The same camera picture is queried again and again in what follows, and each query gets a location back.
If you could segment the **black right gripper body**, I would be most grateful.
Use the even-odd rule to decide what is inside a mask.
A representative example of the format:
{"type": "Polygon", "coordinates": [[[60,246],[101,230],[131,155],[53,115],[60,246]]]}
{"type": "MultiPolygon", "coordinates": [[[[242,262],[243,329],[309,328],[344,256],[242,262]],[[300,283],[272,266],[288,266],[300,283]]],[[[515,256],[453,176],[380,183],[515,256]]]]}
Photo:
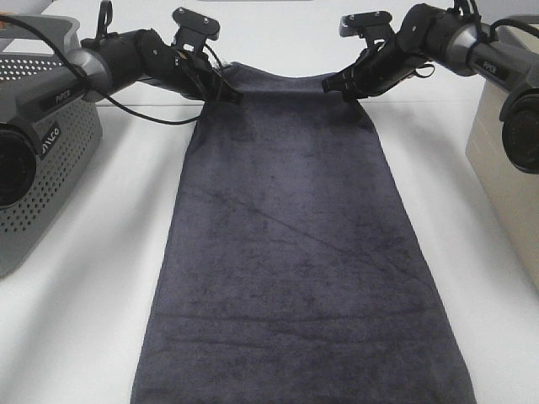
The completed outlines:
{"type": "Polygon", "coordinates": [[[388,40],[355,71],[355,85],[360,91],[388,91],[421,65],[421,55],[403,50],[397,37],[388,40]]]}

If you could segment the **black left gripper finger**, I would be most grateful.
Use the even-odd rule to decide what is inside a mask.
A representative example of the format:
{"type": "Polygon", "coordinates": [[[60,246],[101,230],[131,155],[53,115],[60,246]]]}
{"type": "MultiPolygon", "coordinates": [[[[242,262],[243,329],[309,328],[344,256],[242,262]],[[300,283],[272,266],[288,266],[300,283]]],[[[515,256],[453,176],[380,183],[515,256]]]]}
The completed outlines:
{"type": "Polygon", "coordinates": [[[240,104],[243,94],[231,86],[224,78],[217,77],[209,84],[208,101],[240,104]]]}

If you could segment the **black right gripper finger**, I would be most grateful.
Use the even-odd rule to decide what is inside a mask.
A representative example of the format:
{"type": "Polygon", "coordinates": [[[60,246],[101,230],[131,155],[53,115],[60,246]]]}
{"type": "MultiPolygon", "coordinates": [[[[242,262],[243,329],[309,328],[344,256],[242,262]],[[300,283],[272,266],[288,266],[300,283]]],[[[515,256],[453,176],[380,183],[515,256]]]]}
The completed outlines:
{"type": "Polygon", "coordinates": [[[357,85],[355,69],[344,69],[322,80],[325,93],[338,91],[341,93],[362,93],[357,85]]]}
{"type": "Polygon", "coordinates": [[[342,91],[344,101],[360,100],[370,96],[370,93],[362,88],[346,88],[342,91]]]}

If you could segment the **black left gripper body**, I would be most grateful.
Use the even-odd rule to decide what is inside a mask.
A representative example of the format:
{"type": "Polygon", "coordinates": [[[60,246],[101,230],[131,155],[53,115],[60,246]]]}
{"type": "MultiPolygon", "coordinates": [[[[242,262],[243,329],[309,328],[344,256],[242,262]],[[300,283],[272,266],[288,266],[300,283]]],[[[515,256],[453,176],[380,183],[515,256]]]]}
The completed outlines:
{"type": "Polygon", "coordinates": [[[220,70],[210,63],[207,54],[195,54],[190,50],[180,50],[176,45],[173,70],[168,85],[182,95],[224,95],[227,83],[220,70]]]}

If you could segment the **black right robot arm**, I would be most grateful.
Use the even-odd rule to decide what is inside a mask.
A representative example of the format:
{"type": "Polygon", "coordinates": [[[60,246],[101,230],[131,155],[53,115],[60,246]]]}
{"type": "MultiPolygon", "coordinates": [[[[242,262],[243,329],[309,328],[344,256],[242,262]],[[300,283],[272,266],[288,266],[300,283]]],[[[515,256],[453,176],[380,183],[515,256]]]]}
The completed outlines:
{"type": "Polygon", "coordinates": [[[322,81],[323,91],[345,100],[377,97],[432,62],[463,77],[478,74],[507,92],[499,113],[506,156],[523,173],[538,172],[538,55],[501,41],[500,26],[537,36],[519,19],[484,24],[474,1],[456,1],[442,9],[419,3],[405,15],[399,31],[386,11],[347,14],[343,37],[366,41],[358,59],[322,81]]]}

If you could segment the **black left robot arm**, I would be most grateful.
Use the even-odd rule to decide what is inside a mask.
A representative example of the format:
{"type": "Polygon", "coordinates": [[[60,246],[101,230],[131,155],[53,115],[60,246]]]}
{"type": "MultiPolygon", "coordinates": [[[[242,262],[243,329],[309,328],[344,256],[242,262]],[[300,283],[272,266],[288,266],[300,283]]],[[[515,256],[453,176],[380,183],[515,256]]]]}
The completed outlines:
{"type": "Polygon", "coordinates": [[[237,104],[243,97],[199,49],[166,45],[153,29],[101,34],[64,55],[38,29],[19,19],[10,24],[45,42],[61,65],[1,86],[2,207],[14,205],[29,192],[37,160],[49,150],[35,125],[73,102],[111,98],[142,81],[193,100],[237,104]]]}

